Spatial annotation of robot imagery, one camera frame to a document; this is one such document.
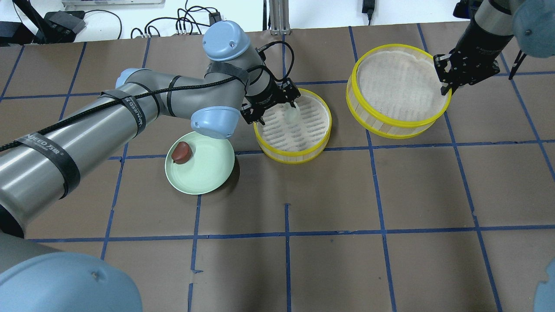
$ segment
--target gray strap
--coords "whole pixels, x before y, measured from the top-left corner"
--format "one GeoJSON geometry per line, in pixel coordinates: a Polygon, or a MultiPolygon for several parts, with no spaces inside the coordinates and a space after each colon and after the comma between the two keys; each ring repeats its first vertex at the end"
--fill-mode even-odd
{"type": "Polygon", "coordinates": [[[129,109],[129,111],[135,118],[135,122],[137,123],[137,134],[135,136],[138,136],[139,133],[141,133],[147,126],[147,119],[144,115],[144,112],[141,109],[139,102],[137,102],[137,99],[131,94],[123,92],[121,90],[106,90],[102,91],[99,98],[101,97],[109,97],[122,100],[123,106],[129,109]]]}
{"type": "Polygon", "coordinates": [[[60,170],[64,178],[64,194],[60,199],[73,191],[81,181],[81,173],[71,156],[56,142],[33,132],[17,139],[22,144],[43,154],[60,170]]]}
{"type": "Polygon", "coordinates": [[[212,62],[210,63],[210,65],[208,65],[208,69],[206,70],[206,74],[209,73],[221,73],[230,75],[239,79],[245,85],[245,87],[249,85],[249,72],[229,63],[212,62]]]}

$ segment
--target white background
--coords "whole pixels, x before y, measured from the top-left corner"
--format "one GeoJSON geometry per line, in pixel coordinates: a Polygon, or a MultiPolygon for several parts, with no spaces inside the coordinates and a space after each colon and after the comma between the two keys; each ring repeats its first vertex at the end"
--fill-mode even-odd
{"type": "MultiPolygon", "coordinates": [[[[460,19],[452,15],[457,2],[458,0],[376,0],[372,25],[459,21],[460,19]]],[[[31,3],[43,17],[50,11],[72,9],[106,9],[114,12],[123,22],[122,38],[129,38],[132,28],[143,29],[146,23],[156,17],[177,17],[177,9],[185,6],[185,0],[166,0],[163,4],[80,6],[67,9],[64,9],[61,0],[31,0],[31,3]]],[[[237,22],[247,32],[262,30],[263,0],[189,0],[188,7],[194,5],[217,8],[223,19],[237,22]]],[[[289,0],[290,26],[294,29],[367,25],[368,19],[361,13],[361,9],[362,0],[289,0]]],[[[35,32],[36,27],[19,9],[18,12],[25,25],[35,32]]],[[[206,12],[193,14],[198,22],[208,24],[206,12]]],[[[0,0],[0,21],[19,21],[11,0],[0,0]]],[[[110,40],[118,36],[119,22],[111,14],[89,13],[85,21],[87,27],[78,34],[75,41],[110,40]]],[[[152,25],[160,30],[162,36],[175,33],[175,21],[156,21],[152,25]]]]}

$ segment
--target white fabric liner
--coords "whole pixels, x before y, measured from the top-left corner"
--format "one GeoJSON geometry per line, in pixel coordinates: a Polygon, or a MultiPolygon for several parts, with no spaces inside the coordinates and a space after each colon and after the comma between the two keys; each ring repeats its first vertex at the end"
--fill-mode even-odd
{"type": "Polygon", "coordinates": [[[302,94],[295,100],[300,108],[300,119],[288,123],[285,104],[278,104],[264,114],[265,126],[257,124],[262,139],[275,149],[285,152],[302,152],[322,141],[330,127],[324,105],[316,98],[302,94]]]}
{"type": "Polygon", "coordinates": [[[357,70],[359,90],[370,106],[390,118],[407,122],[431,118],[447,101],[432,60],[412,49],[400,50],[367,56],[357,70]]]}

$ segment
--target light blue cap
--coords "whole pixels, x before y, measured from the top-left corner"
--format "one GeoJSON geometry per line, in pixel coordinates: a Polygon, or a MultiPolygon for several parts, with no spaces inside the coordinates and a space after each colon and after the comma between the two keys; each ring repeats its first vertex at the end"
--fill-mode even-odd
{"type": "Polygon", "coordinates": [[[234,59],[250,46],[250,38],[237,23],[220,21],[210,26],[203,38],[204,52],[212,61],[234,59]]]}
{"type": "Polygon", "coordinates": [[[141,312],[126,273],[90,255],[50,253],[0,274],[2,312],[141,312]]]}
{"type": "Polygon", "coordinates": [[[534,297],[534,312],[555,311],[555,259],[547,266],[549,281],[541,282],[534,297]]]}
{"type": "Polygon", "coordinates": [[[241,113],[227,106],[212,106],[197,110],[191,116],[194,131],[214,139],[228,139],[235,132],[241,113]]]}
{"type": "Polygon", "coordinates": [[[555,1],[526,0],[513,14],[520,49],[533,57],[555,55],[555,1]]]}
{"type": "Polygon", "coordinates": [[[119,75],[118,79],[115,80],[115,87],[116,88],[121,87],[127,81],[129,76],[131,76],[135,72],[138,72],[142,69],[145,69],[145,68],[128,68],[128,69],[122,71],[122,73],[119,75]]]}

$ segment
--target round plate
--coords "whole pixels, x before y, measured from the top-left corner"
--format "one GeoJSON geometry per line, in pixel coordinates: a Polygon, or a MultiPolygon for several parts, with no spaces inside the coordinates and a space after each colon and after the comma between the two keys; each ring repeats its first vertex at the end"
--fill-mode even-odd
{"type": "Polygon", "coordinates": [[[228,140],[206,137],[197,132],[182,136],[166,156],[165,171],[170,184],[185,194],[198,195],[211,192],[228,179],[235,153],[228,140]],[[171,154],[179,142],[191,146],[193,156],[184,164],[175,164],[171,154]]]}

